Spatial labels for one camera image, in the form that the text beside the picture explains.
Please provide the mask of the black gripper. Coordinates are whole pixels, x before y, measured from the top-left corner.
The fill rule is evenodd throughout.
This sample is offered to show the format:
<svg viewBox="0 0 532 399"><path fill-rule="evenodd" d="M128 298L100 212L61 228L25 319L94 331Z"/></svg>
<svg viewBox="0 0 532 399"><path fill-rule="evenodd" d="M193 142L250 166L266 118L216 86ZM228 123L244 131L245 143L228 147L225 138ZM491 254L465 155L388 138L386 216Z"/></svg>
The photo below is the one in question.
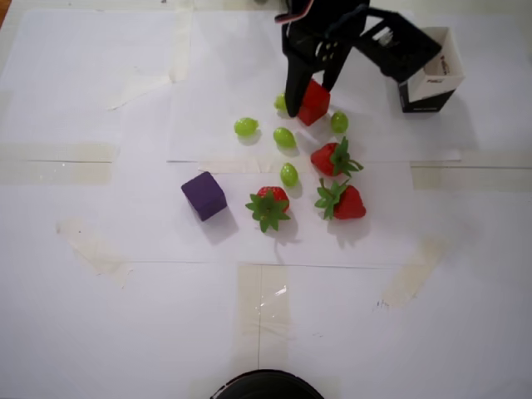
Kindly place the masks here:
<svg viewBox="0 0 532 399"><path fill-rule="evenodd" d="M285 1L283 5L282 51L288 57L285 103L288 115L295 117L313 76L313 58L318 61L317 71L323 72L322 87L332 90L352 50L348 44L365 28L370 3Z"/></svg>

